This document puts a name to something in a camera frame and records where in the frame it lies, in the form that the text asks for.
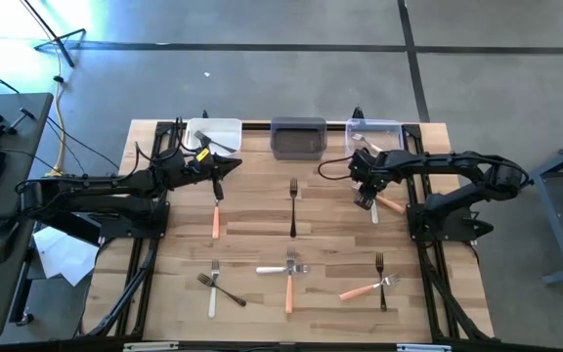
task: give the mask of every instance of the desk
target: desk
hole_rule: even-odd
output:
[[[0,113],[8,122],[19,117],[20,108],[28,109],[36,117],[35,121],[23,121],[18,127],[18,135],[2,137],[1,147],[35,154],[53,99],[54,97],[49,93],[0,95]],[[0,179],[0,203],[3,202],[6,207],[14,210],[18,197],[14,194],[13,188],[18,182],[27,178],[32,162],[32,158],[27,155],[7,153],[4,174]],[[32,226],[33,222],[22,223],[13,253],[8,260],[0,264],[0,334],[10,311],[10,303],[31,238]]]
[[[134,165],[134,142],[152,147],[157,121],[132,121],[121,173]],[[423,144],[431,153],[450,151],[445,124],[421,124]],[[323,160],[344,156],[344,132],[329,132]],[[316,161],[277,161],[268,131],[244,131],[243,164],[223,181],[221,238],[213,241],[214,206],[210,183],[183,187],[168,196],[171,216],[160,242],[152,281],[144,339],[427,342],[430,331],[416,247],[403,216],[379,206],[379,224],[353,204],[350,181],[328,181],[317,174]],[[346,163],[327,167],[331,175],[348,173]],[[296,240],[289,236],[290,177],[299,181]],[[458,187],[456,176],[431,176],[434,192]],[[408,202],[407,189],[391,184],[385,195]],[[90,329],[108,312],[123,289],[132,241],[115,240],[99,257],[86,301],[84,326]],[[294,276],[294,312],[284,313],[285,276],[258,276],[257,266],[280,266],[293,245],[310,273]],[[492,335],[479,269],[470,249],[445,242],[454,296],[486,334]],[[386,290],[388,312],[379,310],[377,290],[340,302],[338,294],[372,284],[374,256],[384,252],[385,274],[402,280]],[[209,274],[210,261],[221,262],[219,285],[247,301],[244,308],[219,292],[216,318],[207,318],[209,290],[196,280]],[[441,327],[444,308],[437,299]],[[130,327],[138,297],[130,309]]]

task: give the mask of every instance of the white paper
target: white paper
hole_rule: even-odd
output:
[[[99,248],[60,230],[43,229],[34,234],[34,241],[47,278],[62,274],[76,286],[95,267]]]

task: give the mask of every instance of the computer mouse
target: computer mouse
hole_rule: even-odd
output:
[[[16,218],[0,223],[0,263],[5,262],[12,253],[18,228],[19,221]]]

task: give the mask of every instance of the utensil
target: utensil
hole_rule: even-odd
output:
[[[216,279],[221,274],[221,267],[219,265],[219,261],[214,259],[212,260],[212,287],[210,290],[210,305],[207,310],[207,316],[209,318],[214,318],[216,315]]]
[[[230,298],[233,299],[233,301],[237,304],[239,304],[241,307],[244,307],[246,305],[246,301],[240,297],[234,296],[233,294],[225,291],[224,289],[218,287],[218,285],[216,285],[216,283],[214,283],[212,281],[212,279],[210,279],[210,277],[208,277],[205,274],[199,274],[196,276],[196,279],[199,280],[202,284],[208,286],[208,287],[216,287],[218,288],[221,292],[227,294]]]
[[[300,273],[306,274],[310,271],[308,265],[305,264],[297,264],[292,268],[285,268],[285,267],[257,267],[255,268],[255,272],[257,274],[280,274],[285,273],[288,270],[292,270],[293,273]]]
[[[204,135],[203,132],[201,132],[201,131],[195,131],[195,137],[197,137],[197,138],[201,141],[201,145],[202,145],[202,146],[207,146],[207,145],[209,145],[209,144],[215,144],[215,145],[217,145],[217,146],[223,148],[224,150],[226,150],[226,151],[228,151],[228,152],[230,152],[230,153],[235,153],[235,152],[236,152],[236,150],[233,149],[233,148],[225,147],[225,146],[223,146],[223,145],[220,145],[220,144],[218,144],[218,143],[212,141],[212,139],[210,139],[210,137]]]
[[[353,136],[351,136],[352,139],[359,141],[359,142],[364,142],[366,143],[372,150],[374,150],[376,153],[382,152],[383,149],[374,145],[373,143],[369,142],[367,140],[367,138],[364,135],[361,135],[360,133],[356,133]]]
[[[214,206],[214,221],[212,222],[212,239],[219,238],[219,199],[214,199],[216,205]]]
[[[379,252],[375,256],[375,268],[377,268],[377,273],[379,273],[379,281],[383,280],[383,253]],[[381,285],[381,298],[380,298],[380,308],[382,312],[388,310],[386,306],[386,297],[383,293],[383,285]]]
[[[294,267],[295,259],[296,259],[296,252],[294,251],[294,247],[289,247],[285,258],[286,268]],[[287,314],[292,313],[292,271],[291,270],[288,270],[288,283],[285,288],[285,312]]]
[[[298,191],[299,187],[297,185],[297,179],[296,177],[293,177],[290,179],[290,197],[292,198],[292,224],[290,225],[290,236],[292,238],[297,237],[297,228],[294,224],[294,199],[297,197]]]
[[[351,188],[357,191],[360,188],[360,185],[351,185]],[[401,215],[406,213],[406,210],[402,206],[384,196],[377,195],[375,199]]]
[[[377,203],[373,202],[370,206],[370,220],[373,224],[379,224],[379,215],[377,214]]]
[[[394,285],[395,283],[397,283],[399,280],[401,279],[401,276],[399,274],[394,274],[391,275],[389,277],[385,277],[383,278],[383,280],[381,280],[379,283],[377,284],[373,284],[373,285],[368,285],[368,286],[364,286],[364,287],[360,287],[360,288],[356,288],[356,289],[352,289],[348,292],[344,292],[342,294],[340,294],[340,300],[345,301],[348,299],[351,299],[353,297],[357,297],[361,294],[367,293],[368,291],[378,288],[379,286],[391,286]]]

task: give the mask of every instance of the wood grain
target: wood grain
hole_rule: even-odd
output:
[[[134,141],[145,152],[152,146],[155,120],[133,120],[121,161],[121,173],[134,166]],[[445,124],[421,124],[423,144],[431,153],[451,150]],[[330,132],[323,157],[344,156],[344,133]],[[214,196],[210,183],[169,194],[171,215],[160,243],[153,276],[145,339],[250,340],[313,342],[427,342],[430,340],[418,258],[405,218],[378,206],[379,224],[352,202],[349,180],[328,181],[317,162],[277,161],[269,132],[245,131],[242,166],[224,181],[219,204],[220,239],[212,240]],[[139,167],[146,167],[141,160]],[[327,174],[348,173],[346,163],[329,165]],[[297,238],[291,239],[290,177],[297,177]],[[458,187],[455,176],[431,176],[434,192]],[[383,193],[398,204],[408,202],[405,183]],[[84,327],[90,329],[108,312],[123,289],[131,240],[115,240],[97,262]],[[308,274],[293,275],[293,313],[284,313],[285,275],[257,275],[257,266],[282,266],[286,248],[294,246]],[[386,289],[389,310],[379,310],[379,292],[341,302],[338,295],[375,283],[376,251],[384,253],[385,275],[402,279]],[[479,269],[470,249],[445,243],[455,297],[485,333],[492,335]],[[244,308],[219,293],[216,317],[207,317],[209,288],[196,280],[209,274],[212,259],[221,262],[218,283],[247,301]],[[130,310],[129,329],[138,306]],[[446,331],[444,307],[436,299]]]

